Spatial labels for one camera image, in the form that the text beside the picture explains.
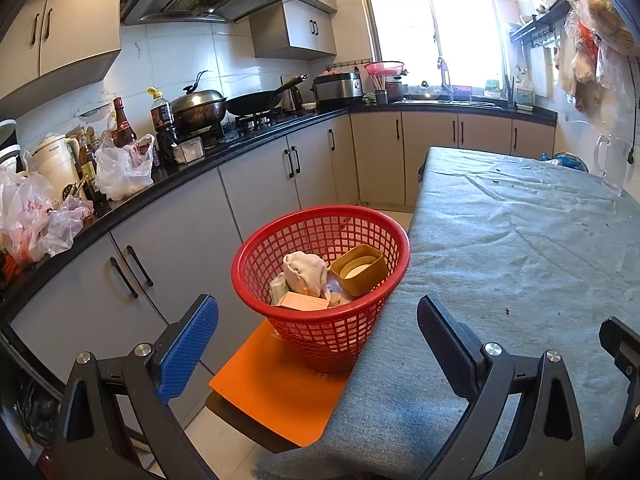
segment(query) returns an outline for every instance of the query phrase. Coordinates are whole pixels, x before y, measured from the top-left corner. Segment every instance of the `frying pan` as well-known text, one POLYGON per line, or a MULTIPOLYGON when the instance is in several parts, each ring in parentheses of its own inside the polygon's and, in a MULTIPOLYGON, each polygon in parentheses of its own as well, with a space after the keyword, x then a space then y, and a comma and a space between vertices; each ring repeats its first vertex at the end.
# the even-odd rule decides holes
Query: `frying pan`
POLYGON ((280 88, 267 91, 256 92, 254 94, 241 95, 234 97, 226 102, 226 110, 238 116, 247 116, 267 112, 278 106, 284 92, 302 83, 308 76, 301 75, 291 81, 284 83, 280 88))

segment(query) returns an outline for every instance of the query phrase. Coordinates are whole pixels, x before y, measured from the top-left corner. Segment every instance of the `white cloth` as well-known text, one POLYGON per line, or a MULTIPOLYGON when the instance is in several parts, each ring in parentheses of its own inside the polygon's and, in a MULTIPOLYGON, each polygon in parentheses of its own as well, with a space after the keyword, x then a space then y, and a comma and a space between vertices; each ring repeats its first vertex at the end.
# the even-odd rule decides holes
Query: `white cloth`
POLYGON ((327 264, 320 256, 302 251, 287 254, 282 262, 282 270, 293 292, 320 297, 327 272, 327 264))

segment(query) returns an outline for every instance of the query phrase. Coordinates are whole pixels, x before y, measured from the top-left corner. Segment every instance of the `yellow bottle cap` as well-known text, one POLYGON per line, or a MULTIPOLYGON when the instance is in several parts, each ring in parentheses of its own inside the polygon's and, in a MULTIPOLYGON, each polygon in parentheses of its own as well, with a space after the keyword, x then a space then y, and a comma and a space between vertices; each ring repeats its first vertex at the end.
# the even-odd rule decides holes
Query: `yellow bottle cap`
POLYGON ((158 98, 162 97, 162 92, 161 92, 161 91, 159 91, 159 90, 158 90, 158 89, 156 89, 156 88, 153 88, 153 87, 148 88, 148 89, 146 90, 146 92, 147 92, 147 93, 149 93, 149 94, 151 94, 151 95, 154 97, 154 99, 158 99, 158 98))

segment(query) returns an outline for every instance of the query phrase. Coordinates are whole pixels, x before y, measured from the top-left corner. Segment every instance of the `wall shelf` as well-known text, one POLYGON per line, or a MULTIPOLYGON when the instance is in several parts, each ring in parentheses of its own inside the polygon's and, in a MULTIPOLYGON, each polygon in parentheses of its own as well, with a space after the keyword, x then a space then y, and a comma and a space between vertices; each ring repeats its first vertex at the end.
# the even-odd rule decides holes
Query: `wall shelf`
POLYGON ((509 35, 511 43, 524 43, 540 34, 551 31, 553 24, 565 18, 570 10, 571 5, 567 0, 556 1, 549 9, 549 12, 533 16, 533 20, 512 32, 509 35))

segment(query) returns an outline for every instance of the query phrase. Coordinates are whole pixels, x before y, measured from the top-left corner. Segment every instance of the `sink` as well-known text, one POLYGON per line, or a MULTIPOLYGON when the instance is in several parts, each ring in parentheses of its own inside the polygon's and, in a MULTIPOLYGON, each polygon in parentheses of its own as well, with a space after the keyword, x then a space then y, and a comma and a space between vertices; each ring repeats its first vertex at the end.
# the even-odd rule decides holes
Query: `sink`
POLYGON ((478 101, 420 101, 420 100, 407 100, 402 101, 399 104, 407 104, 407 105, 447 105, 447 106, 464 106, 464 107, 474 107, 474 108, 494 108, 498 110, 502 110, 502 107, 495 105, 493 103, 483 103, 478 101))

